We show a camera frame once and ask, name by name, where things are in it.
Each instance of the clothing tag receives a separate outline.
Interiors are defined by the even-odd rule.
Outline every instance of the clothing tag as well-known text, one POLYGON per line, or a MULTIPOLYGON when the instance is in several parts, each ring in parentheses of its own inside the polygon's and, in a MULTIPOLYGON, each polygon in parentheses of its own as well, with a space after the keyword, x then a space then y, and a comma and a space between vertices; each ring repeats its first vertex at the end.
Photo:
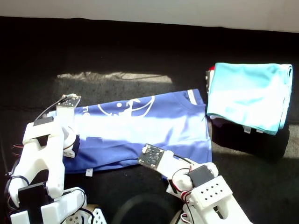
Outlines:
POLYGON ((92 177, 92 176, 93 176, 93 168, 86 169, 85 176, 90 176, 90 177, 92 177))
POLYGON ((189 96, 190 102, 194 105, 197 105, 195 97, 194 97, 194 93, 192 90, 188 90, 188 96, 189 96))
POLYGON ((251 132, 251 127, 243 126, 243 128, 244 128, 244 132, 245 132, 245 133, 250 134, 250 132, 251 132))

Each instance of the blue t-shirt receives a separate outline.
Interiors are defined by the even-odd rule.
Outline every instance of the blue t-shirt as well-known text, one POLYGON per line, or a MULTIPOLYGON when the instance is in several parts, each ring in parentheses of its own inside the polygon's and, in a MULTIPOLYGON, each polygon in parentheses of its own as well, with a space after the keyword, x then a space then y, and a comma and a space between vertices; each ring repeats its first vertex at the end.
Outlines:
POLYGON ((137 164, 145 143, 204 163, 212 160, 205 104, 199 91, 122 100, 75 109, 80 147, 64 158, 66 173, 107 170, 137 164))

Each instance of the folded towel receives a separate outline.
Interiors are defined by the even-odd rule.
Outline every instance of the folded towel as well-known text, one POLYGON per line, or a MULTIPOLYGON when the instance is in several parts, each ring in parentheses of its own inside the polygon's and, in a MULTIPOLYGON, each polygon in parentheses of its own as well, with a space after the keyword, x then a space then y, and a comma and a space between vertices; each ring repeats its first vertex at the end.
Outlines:
POLYGON ((217 63, 207 115, 275 135, 284 127, 291 91, 290 64, 217 63))

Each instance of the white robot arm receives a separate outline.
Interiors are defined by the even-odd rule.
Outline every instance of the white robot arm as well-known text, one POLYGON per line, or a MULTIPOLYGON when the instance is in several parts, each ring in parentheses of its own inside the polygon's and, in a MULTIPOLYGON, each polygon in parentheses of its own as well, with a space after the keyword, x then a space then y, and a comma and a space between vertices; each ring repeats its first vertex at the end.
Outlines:
POLYGON ((166 191, 185 203, 178 224, 251 224, 212 162, 198 164, 174 156, 146 144, 138 163, 166 176, 166 191))
POLYGON ((27 125, 19 163, 8 181, 9 196, 15 207, 10 214, 12 224, 73 223, 67 218, 79 214, 86 206, 82 189, 64 190, 62 161, 63 155, 73 158, 77 153, 79 138, 74 128, 74 109, 80 98, 75 94, 63 95, 52 105, 57 105, 56 117, 40 118, 42 113, 27 125), (47 181, 31 184, 45 169, 49 171, 47 181))

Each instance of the folded cloth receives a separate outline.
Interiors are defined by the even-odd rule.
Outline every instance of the folded cloth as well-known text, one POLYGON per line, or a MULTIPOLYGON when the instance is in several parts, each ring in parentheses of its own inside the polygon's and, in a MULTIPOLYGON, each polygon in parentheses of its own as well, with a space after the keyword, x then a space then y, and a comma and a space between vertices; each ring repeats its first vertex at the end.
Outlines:
POLYGON ((211 161, 206 105, 197 89, 191 92, 192 97, 179 91, 76 108, 80 146, 75 158, 64 158, 66 173, 135 165, 145 143, 198 163, 211 161))
POLYGON ((290 64, 217 63, 207 115, 275 135, 285 124, 292 76, 290 64))

